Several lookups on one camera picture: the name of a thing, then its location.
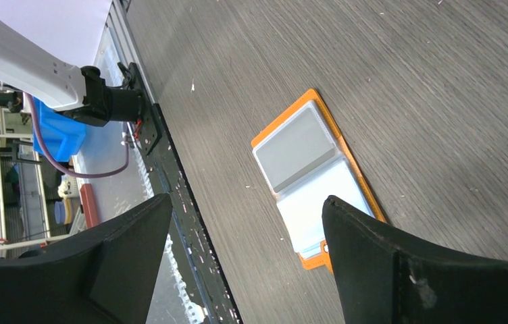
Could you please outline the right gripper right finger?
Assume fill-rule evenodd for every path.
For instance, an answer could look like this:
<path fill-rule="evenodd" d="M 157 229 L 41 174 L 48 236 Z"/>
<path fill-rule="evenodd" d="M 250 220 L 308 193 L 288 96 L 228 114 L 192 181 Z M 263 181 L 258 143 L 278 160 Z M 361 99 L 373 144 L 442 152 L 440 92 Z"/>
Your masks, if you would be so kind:
<path fill-rule="evenodd" d="M 508 323 L 508 261 L 433 244 L 336 196 L 322 221 L 346 323 Z"/>

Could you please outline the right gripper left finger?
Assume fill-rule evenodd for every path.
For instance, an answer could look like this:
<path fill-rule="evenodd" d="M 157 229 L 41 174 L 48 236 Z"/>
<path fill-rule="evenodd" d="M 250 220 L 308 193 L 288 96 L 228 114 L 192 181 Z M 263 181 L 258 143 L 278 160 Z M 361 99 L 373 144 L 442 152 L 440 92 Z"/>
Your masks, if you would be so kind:
<path fill-rule="evenodd" d="M 16 259 L 0 259 L 0 323 L 144 323 L 172 218 L 158 194 Z"/>

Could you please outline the orange card holder wallet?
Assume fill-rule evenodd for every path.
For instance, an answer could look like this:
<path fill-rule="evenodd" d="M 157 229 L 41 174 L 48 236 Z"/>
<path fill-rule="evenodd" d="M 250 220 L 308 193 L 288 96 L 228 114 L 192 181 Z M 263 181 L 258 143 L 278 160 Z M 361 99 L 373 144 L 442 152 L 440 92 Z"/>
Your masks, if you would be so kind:
<path fill-rule="evenodd" d="M 385 222 L 386 217 L 319 92 L 314 88 L 306 91 L 252 139 L 251 147 L 253 154 L 253 148 L 257 144 L 309 101 L 315 101 L 319 107 L 334 137 L 338 149 L 337 156 L 278 194 L 271 190 L 267 180 L 266 183 L 276 200 L 276 206 L 286 226 L 293 251 L 297 254 L 302 267 L 306 270 L 318 267 L 331 269 L 322 225 L 322 206 L 328 196 L 335 195 L 379 221 Z"/>

